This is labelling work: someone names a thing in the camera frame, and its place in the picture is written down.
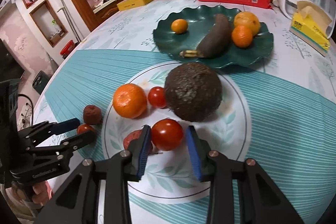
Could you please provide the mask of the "person's left hand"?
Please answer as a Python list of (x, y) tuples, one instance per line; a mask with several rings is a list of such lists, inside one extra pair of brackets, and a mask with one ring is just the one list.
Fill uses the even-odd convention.
[[(11, 187), (14, 197), (18, 201), (26, 200), (26, 194), (22, 189), (19, 189), (17, 186)], [(33, 185), (34, 195), (30, 200), (41, 206), (45, 206), (46, 203), (50, 200), (50, 186), (47, 181), (39, 182)]]

